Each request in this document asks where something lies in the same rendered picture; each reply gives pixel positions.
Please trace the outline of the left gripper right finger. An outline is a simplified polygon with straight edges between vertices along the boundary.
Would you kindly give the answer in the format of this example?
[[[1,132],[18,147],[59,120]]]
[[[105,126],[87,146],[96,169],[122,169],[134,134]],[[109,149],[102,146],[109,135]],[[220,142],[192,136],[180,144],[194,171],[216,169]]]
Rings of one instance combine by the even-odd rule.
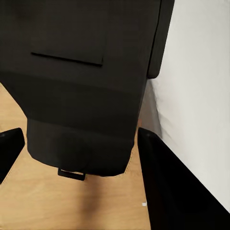
[[[138,128],[151,230],[230,230],[230,213],[153,131]]]

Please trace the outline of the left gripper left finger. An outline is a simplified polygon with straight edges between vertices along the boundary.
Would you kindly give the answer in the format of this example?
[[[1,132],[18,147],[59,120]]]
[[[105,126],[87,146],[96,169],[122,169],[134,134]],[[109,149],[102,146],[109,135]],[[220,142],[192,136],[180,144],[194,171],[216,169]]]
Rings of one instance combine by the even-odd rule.
[[[0,133],[0,185],[25,146],[20,127]]]

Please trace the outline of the digital camera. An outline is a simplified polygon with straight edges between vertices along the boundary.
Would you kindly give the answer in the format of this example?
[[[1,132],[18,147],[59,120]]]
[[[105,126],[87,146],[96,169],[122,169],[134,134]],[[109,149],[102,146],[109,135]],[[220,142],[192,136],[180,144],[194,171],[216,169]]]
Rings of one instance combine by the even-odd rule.
[[[82,181],[125,172],[174,2],[0,0],[0,83],[33,159]]]

